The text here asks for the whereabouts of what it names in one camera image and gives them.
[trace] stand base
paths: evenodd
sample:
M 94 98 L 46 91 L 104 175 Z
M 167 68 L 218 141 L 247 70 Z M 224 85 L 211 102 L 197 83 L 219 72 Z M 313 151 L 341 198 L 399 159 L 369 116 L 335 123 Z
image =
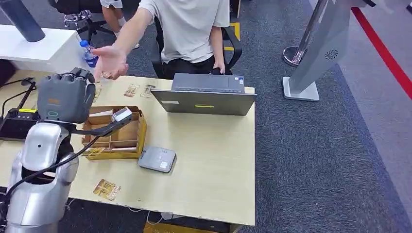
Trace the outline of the stand base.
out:
M 319 93 L 316 88 L 316 83 L 313 82 L 305 90 L 299 94 L 292 94 L 289 88 L 289 78 L 283 77 L 283 94 L 285 98 L 291 100 L 307 100 L 307 101 L 319 101 Z
M 298 61 L 298 62 L 293 61 L 293 58 L 294 58 L 297 50 L 298 50 L 297 46 L 287 47 L 285 50 L 283 50 L 283 61 L 285 61 L 290 66 L 298 67 L 298 65 L 300 64 L 300 61 Z

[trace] shoe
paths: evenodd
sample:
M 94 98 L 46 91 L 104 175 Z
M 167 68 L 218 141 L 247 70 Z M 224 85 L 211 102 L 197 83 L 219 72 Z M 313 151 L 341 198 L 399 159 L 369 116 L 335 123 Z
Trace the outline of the shoe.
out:
M 135 47 L 132 50 L 138 49 L 139 47 L 140 47 L 140 44 L 137 43 L 137 44 L 135 44 Z

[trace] gray carpet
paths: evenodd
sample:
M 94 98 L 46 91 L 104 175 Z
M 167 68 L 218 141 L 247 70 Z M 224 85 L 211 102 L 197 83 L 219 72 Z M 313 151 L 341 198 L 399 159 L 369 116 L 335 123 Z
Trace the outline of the gray carpet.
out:
M 24 1 L 42 27 L 62 28 L 46 1 Z M 412 226 L 338 66 L 318 82 L 321 100 L 282 96 L 281 78 L 293 68 L 281 51 L 295 45 L 311 14 L 307 0 L 243 1 L 240 61 L 233 68 L 256 88 L 256 227 L 243 232 L 410 233 Z M 128 57 L 129 74 L 154 77 L 148 59 L 151 26 Z M 114 38 L 102 33 L 93 44 Z M 75 201 L 61 232 L 140 232 L 143 213 Z M 191 226 L 227 231 L 196 219 Z

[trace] black device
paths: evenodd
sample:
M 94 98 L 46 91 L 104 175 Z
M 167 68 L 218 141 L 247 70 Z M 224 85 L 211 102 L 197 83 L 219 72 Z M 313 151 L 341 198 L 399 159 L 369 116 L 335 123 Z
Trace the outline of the black device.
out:
M 36 42 L 46 35 L 21 0 L 0 0 L 0 8 L 29 42 Z
M 36 82 L 31 82 L 29 90 L 17 108 L 12 108 L 7 112 L 6 117 L 0 125 L 0 139 L 24 141 L 30 128 L 40 120 L 40 115 L 35 109 L 23 109 L 23 105 L 35 88 Z

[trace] yellow label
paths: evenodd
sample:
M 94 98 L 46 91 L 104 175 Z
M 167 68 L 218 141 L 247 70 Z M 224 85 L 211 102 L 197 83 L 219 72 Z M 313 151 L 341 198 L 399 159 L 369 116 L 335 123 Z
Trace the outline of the yellow label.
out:
M 198 108 L 214 108 L 214 106 L 212 106 L 212 105 L 195 105 L 195 107 L 198 107 Z
M 35 112 L 37 112 L 37 109 L 24 109 L 24 108 L 20 108 L 18 111 L 19 111 L 19 112 L 22 112 L 22 113 L 35 113 Z

